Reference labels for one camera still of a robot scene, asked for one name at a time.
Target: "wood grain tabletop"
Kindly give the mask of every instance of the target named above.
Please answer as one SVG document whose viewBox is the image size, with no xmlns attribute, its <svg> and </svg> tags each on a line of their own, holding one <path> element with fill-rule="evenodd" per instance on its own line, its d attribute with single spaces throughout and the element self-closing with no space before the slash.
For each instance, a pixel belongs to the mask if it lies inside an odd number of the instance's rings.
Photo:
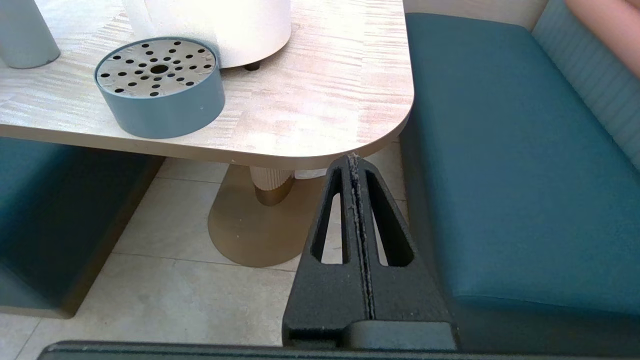
<svg viewBox="0 0 640 360">
<path fill-rule="evenodd" d="M 402 0 L 292 0 L 292 35 L 260 70 L 223 69 L 227 102 L 207 127 L 170 139 L 119 128 L 93 69 L 136 40 L 120 0 L 36 0 L 62 55 L 0 63 L 0 136 L 282 169 L 366 156 L 402 130 L 413 80 Z"/>
</svg>

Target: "table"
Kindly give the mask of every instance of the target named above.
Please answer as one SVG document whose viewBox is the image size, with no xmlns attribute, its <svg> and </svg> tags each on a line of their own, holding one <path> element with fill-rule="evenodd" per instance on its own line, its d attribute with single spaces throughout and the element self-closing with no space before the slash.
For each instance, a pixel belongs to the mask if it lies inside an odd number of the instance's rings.
<svg viewBox="0 0 640 360">
<path fill-rule="evenodd" d="M 135 40 L 120 0 L 36 2 L 62 55 L 37 69 L 0 65 L 0 136 L 242 165 L 229 168 L 209 225 L 244 265 L 300 253 L 321 180 L 293 181 L 293 170 L 380 150 L 413 102 L 402 0 L 292 0 L 289 43 L 257 71 L 223 69 L 227 102 L 214 122 L 138 138 L 118 127 L 92 78 L 103 56 Z"/>
</svg>

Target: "tile grout line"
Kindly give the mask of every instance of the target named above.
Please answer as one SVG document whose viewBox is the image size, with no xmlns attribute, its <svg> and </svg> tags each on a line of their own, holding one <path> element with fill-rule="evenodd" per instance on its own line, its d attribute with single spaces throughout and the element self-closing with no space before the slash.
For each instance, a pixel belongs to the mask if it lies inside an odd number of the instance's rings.
<svg viewBox="0 0 640 360">
<path fill-rule="evenodd" d="M 214 263 L 211 261 L 202 261 L 202 260 L 187 260 L 187 259 L 178 259 L 178 258 L 168 258 L 166 256 L 153 256 L 153 255 L 143 255 L 143 254 L 126 254 L 124 252 L 115 252 L 112 251 L 112 254 L 116 255 L 126 255 L 126 256 L 141 256 L 143 258 L 154 258 L 154 259 L 165 259 L 165 260 L 176 260 L 176 261 L 189 261 L 192 263 L 203 263 L 203 264 L 215 264 L 215 265 L 227 265 L 227 266 L 236 266 L 241 268 L 249 268 L 249 269 L 259 269 L 259 270 L 274 270 L 274 271 L 282 271 L 282 272 L 292 272 L 295 273 L 294 270 L 284 270 L 284 269 L 274 269 L 274 268 L 254 268 L 251 266 L 244 266 L 240 264 L 228 264 L 228 263 Z"/>
<path fill-rule="evenodd" d="M 157 176 L 156 179 L 165 179 L 165 180 L 178 180 L 178 181 L 193 181 L 196 183 L 207 183 L 207 184 L 218 184 L 221 185 L 222 182 L 218 183 L 216 181 L 206 181 L 206 180 L 191 180 L 191 179 L 177 179 L 175 177 L 165 177 L 165 176 Z"/>
<path fill-rule="evenodd" d="M 31 334 L 29 334 L 29 337 L 27 338 L 27 340 L 24 342 L 24 344 L 22 344 L 20 351 L 18 351 L 18 354 L 13 358 L 13 360 L 18 360 L 18 357 L 20 357 L 20 355 L 22 354 L 22 351 L 24 351 L 24 348 L 27 346 L 27 343 L 29 342 L 29 340 L 31 340 L 31 337 L 38 329 L 38 326 L 40 326 L 41 321 L 42 321 L 42 318 L 38 319 L 38 323 L 33 327 L 33 331 L 31 331 Z"/>
</svg>

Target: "teal bench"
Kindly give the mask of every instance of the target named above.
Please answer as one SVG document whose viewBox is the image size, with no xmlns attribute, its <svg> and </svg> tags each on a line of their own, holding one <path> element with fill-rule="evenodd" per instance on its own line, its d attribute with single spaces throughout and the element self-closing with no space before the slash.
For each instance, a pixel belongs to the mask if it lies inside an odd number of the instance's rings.
<svg viewBox="0 0 640 360">
<path fill-rule="evenodd" d="M 162 160 L 0 138 L 0 312 L 72 317 Z"/>
<path fill-rule="evenodd" d="M 640 355 L 640 81 L 562 1 L 533 35 L 406 21 L 410 227 L 461 350 Z"/>
</svg>

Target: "person's arm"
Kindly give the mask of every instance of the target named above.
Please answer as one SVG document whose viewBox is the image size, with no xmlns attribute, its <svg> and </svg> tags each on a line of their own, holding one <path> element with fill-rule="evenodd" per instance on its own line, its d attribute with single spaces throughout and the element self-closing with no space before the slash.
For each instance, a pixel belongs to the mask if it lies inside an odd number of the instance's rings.
<svg viewBox="0 0 640 360">
<path fill-rule="evenodd" d="M 640 0 L 565 0 L 569 9 L 640 78 Z"/>
</svg>

